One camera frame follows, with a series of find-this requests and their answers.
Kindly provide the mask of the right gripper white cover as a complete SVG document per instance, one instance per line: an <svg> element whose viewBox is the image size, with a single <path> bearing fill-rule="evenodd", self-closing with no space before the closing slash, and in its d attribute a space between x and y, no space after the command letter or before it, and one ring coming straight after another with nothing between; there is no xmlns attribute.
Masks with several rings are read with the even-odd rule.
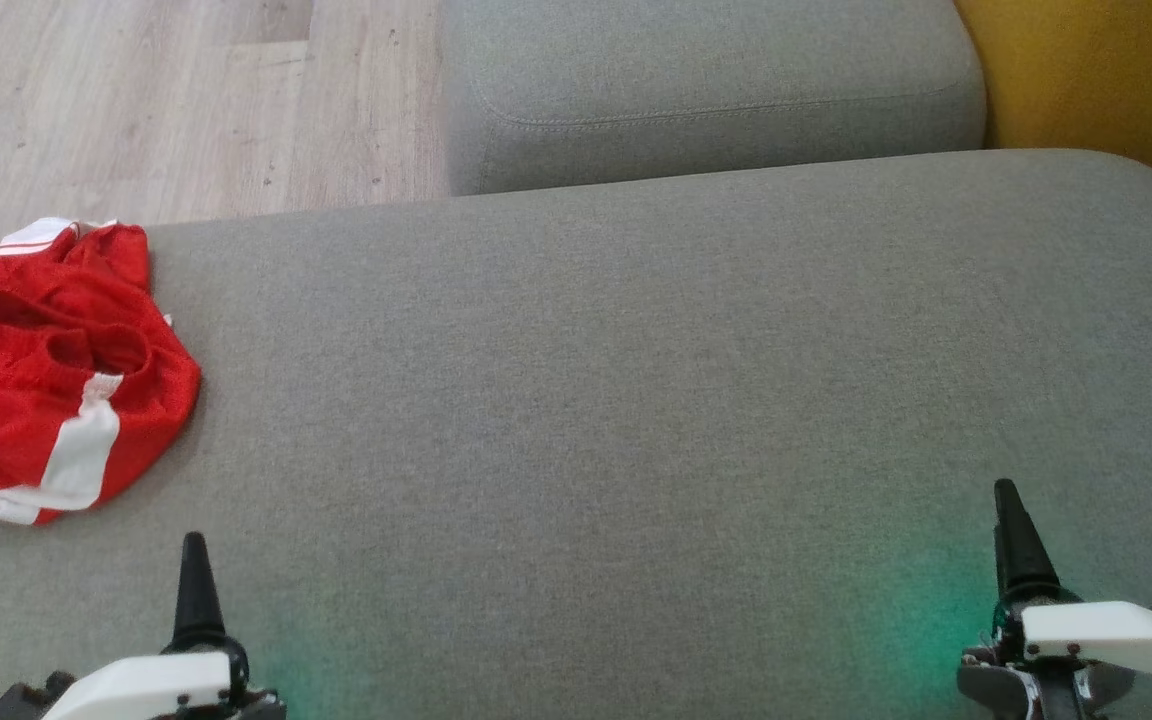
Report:
<svg viewBox="0 0 1152 720"><path fill-rule="evenodd" d="M957 691L996 719L1102 719L1152 680L1152 606L1064 591L1015 483L993 492L996 609L961 655Z"/></svg>

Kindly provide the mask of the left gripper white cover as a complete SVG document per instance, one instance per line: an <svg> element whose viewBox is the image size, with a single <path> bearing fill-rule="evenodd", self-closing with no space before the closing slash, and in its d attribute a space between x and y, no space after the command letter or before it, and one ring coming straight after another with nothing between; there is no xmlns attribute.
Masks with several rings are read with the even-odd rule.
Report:
<svg viewBox="0 0 1152 720"><path fill-rule="evenodd" d="M248 687L242 653L195 650L221 647L225 641L227 628L206 539L188 532L180 551L173 653L128 657L100 667L65 689L44 717L287 719L287 703L276 691Z"/></svg>

